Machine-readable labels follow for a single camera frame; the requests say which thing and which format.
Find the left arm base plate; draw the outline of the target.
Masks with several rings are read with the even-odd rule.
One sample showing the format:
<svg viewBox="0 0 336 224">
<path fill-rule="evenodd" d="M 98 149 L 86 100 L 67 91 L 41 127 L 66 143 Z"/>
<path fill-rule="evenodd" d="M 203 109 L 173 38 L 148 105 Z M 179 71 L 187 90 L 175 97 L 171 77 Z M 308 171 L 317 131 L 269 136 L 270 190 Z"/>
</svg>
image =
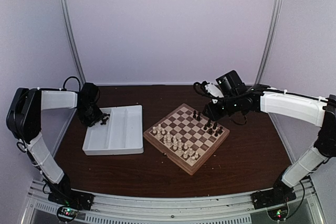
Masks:
<svg viewBox="0 0 336 224">
<path fill-rule="evenodd" d="M 48 200 L 77 210 L 90 210 L 94 197 L 95 196 L 90 193 L 72 190 L 70 197 L 62 196 L 57 192 L 51 192 L 48 195 Z"/>
</svg>

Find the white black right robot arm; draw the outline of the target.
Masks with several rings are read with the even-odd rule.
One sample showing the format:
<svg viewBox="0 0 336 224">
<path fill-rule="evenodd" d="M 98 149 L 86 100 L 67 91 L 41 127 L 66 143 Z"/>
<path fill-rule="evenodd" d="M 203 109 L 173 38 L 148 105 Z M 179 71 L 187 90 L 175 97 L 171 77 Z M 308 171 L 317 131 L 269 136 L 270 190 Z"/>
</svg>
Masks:
<svg viewBox="0 0 336 224">
<path fill-rule="evenodd" d="M 216 79 L 194 84 L 195 91 L 210 99 L 204 114 L 213 121 L 240 112 L 260 112 L 289 118 L 316 127 L 316 140 L 286 168 L 269 192 L 279 204 L 304 177 L 335 157 L 335 96 L 312 97 L 265 85 L 247 86 L 235 70 Z"/>
</svg>

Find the wooden chess board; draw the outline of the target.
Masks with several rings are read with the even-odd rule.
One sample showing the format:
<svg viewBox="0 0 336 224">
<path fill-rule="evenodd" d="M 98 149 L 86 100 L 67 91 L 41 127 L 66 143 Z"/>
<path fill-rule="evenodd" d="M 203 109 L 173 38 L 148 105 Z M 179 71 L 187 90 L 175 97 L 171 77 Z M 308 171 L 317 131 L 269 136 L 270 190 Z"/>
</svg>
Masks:
<svg viewBox="0 0 336 224">
<path fill-rule="evenodd" d="M 229 129 L 183 103 L 144 131 L 144 138 L 194 175 L 229 136 Z"/>
</svg>

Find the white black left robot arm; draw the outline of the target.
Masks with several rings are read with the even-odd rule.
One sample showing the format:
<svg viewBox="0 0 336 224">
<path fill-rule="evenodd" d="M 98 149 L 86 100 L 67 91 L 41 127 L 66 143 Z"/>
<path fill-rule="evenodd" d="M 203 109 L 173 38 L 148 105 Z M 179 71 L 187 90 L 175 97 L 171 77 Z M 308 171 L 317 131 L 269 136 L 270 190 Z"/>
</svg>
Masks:
<svg viewBox="0 0 336 224">
<path fill-rule="evenodd" d="M 98 107 L 99 88 L 86 82 L 79 91 L 20 87 L 10 104 L 6 126 L 23 146 L 32 163 L 46 180 L 55 187 L 56 198 L 64 205 L 71 205 L 76 197 L 70 179 L 56 163 L 45 144 L 42 131 L 42 112 L 75 109 L 79 122 L 89 128 L 107 117 Z"/>
</svg>

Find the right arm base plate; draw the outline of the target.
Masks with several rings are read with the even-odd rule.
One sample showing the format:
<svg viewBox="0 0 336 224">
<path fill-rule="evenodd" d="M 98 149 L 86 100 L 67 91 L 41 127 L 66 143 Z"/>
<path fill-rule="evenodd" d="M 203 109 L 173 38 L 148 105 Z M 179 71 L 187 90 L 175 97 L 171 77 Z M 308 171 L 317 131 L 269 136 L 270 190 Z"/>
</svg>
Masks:
<svg viewBox="0 0 336 224">
<path fill-rule="evenodd" d="M 292 190 L 286 191 L 279 188 L 257 191 L 251 194 L 251 199 L 255 209 L 285 204 L 289 201 L 295 200 L 296 198 L 296 194 Z"/>
</svg>

